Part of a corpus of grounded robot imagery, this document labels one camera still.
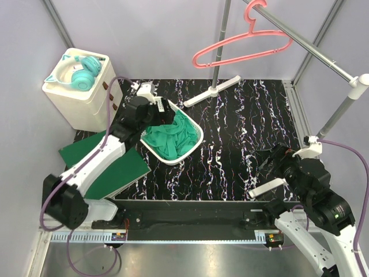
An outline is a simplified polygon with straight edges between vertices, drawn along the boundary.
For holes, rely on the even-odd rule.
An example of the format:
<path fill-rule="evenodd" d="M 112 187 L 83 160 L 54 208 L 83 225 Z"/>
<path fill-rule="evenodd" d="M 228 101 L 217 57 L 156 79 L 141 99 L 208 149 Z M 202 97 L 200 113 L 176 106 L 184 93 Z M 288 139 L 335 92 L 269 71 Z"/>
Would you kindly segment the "green tank top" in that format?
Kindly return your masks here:
<path fill-rule="evenodd" d="M 161 158 L 175 160 L 196 145 L 198 134 L 188 116 L 177 110 L 172 124 L 150 126 L 142 139 Z"/>

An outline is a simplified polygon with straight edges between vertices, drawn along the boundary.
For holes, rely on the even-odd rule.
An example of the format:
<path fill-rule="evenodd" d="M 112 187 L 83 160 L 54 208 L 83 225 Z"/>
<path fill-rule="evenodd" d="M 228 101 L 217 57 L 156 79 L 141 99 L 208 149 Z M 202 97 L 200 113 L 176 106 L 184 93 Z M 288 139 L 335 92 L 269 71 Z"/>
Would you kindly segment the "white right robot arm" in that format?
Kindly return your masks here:
<path fill-rule="evenodd" d="M 360 227 L 355 224 L 349 203 L 331 190 L 331 175 L 317 158 L 322 153 L 322 142 L 310 136 L 306 138 L 307 147 L 300 150 L 277 144 L 255 155 L 257 167 L 267 167 L 274 183 L 288 184 L 330 249 L 318 243 L 279 199 L 264 206 L 263 225 L 282 231 L 318 276 L 368 276 L 368 266 L 358 246 Z"/>

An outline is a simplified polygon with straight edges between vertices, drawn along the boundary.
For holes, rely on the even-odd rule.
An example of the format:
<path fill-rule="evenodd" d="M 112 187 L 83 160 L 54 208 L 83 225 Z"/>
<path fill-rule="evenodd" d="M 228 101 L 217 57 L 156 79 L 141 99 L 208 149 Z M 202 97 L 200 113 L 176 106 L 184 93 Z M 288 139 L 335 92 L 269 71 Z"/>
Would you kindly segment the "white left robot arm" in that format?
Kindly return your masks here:
<path fill-rule="evenodd" d="M 70 230 L 88 221 L 105 221 L 113 229 L 121 227 L 125 215 L 112 200 L 86 199 L 85 194 L 114 161 L 135 147 L 147 127 L 171 124 L 174 116 L 166 98 L 156 97 L 150 102 L 143 96 L 133 97 L 90 153 L 60 176 L 50 174 L 44 179 L 40 223 L 49 215 Z"/>

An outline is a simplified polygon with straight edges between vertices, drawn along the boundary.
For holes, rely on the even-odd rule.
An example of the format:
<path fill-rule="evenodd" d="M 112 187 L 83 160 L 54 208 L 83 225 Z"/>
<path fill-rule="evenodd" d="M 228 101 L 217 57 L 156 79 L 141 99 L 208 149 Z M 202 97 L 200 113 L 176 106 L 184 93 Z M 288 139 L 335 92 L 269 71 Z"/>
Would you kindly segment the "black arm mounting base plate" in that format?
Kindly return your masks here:
<path fill-rule="evenodd" d="M 94 221 L 95 230 L 128 228 L 131 244 L 263 244 L 280 231 L 263 217 L 265 202 L 117 200 L 110 222 Z"/>

